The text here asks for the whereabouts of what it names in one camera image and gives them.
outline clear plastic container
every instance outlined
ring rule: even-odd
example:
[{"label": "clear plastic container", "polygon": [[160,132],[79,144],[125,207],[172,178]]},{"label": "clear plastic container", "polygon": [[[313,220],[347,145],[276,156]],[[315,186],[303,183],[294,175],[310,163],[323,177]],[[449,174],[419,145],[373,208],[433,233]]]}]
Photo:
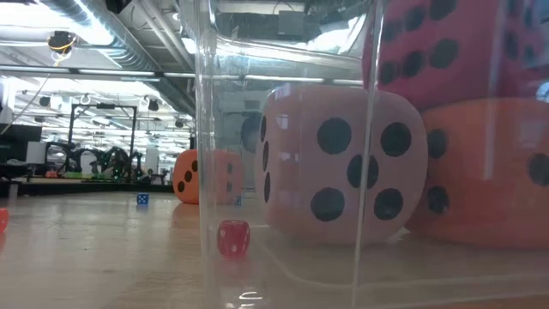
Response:
[{"label": "clear plastic container", "polygon": [[208,307],[526,307],[549,293],[545,1],[181,9]]}]

